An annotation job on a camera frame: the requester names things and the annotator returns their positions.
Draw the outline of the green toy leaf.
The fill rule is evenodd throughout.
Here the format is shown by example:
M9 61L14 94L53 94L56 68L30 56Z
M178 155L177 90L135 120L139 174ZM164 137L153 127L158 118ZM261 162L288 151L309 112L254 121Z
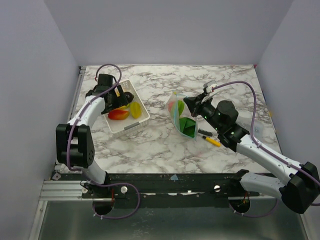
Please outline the green toy leaf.
M179 129L183 135L194 138L196 132L196 121L189 117L181 117L179 118Z
M178 114L181 115L185 109L185 103L182 100L177 101Z

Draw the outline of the clear zip top bag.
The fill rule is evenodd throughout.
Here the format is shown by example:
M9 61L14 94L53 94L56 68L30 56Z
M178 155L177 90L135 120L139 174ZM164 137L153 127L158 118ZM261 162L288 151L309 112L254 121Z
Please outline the clear zip top bag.
M174 91L166 102L171 122L180 135L195 140L198 133L198 123L195 117L191 116L184 98L187 96Z

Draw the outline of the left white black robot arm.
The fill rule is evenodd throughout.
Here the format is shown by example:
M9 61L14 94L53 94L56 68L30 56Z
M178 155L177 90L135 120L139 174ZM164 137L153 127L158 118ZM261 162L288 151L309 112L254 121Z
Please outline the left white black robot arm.
M91 129L99 116L129 103L119 83L110 74L99 74L97 85L85 95L79 112L68 123L58 124L55 130L57 161L71 171L81 171L101 198L110 194L111 180L95 161Z

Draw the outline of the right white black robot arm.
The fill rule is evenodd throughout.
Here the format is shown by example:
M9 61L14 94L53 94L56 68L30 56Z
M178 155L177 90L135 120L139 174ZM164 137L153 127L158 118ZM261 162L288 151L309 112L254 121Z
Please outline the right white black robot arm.
M257 141L237 123L239 113L231 101L222 100L213 106L211 99L204 98L202 93L185 97L183 101L193 117L203 117L217 131L224 147L250 158L273 174L273 177L267 177L247 170L239 171L236 180L230 183L234 195L257 192L272 196L298 214L314 205L320 195L320 177L314 164L302 164L287 158Z

